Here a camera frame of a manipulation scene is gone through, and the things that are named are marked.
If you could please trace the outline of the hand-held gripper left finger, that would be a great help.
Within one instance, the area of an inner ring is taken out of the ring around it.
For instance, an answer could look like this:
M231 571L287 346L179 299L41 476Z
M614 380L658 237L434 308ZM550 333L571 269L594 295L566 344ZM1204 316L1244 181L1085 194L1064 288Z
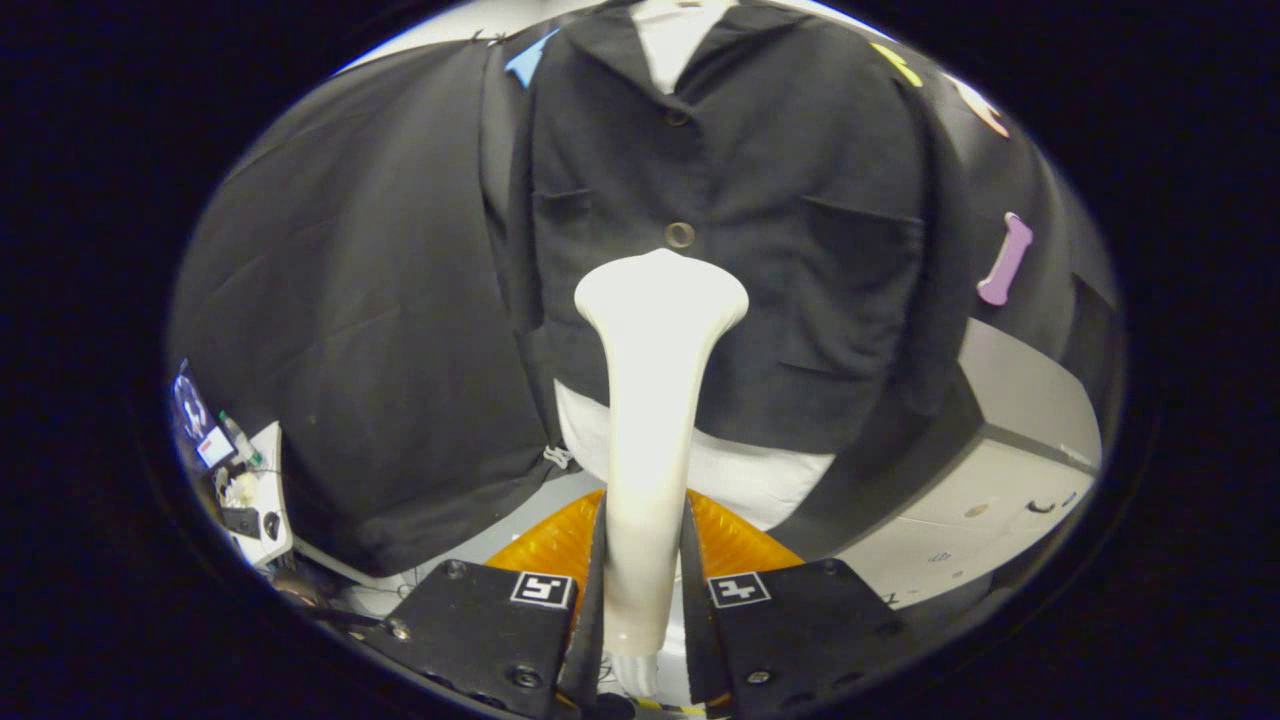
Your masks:
M434 691L520 717L586 717L603 653L604 498L567 503L486 562L440 562L365 646Z

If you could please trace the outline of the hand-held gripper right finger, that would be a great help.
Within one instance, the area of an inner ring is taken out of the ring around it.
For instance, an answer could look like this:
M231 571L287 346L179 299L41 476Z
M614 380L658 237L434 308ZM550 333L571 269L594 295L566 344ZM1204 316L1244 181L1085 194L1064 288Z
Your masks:
M909 621L845 561L806 561L695 491L684 510L684 629L709 719L806 719L908 664Z

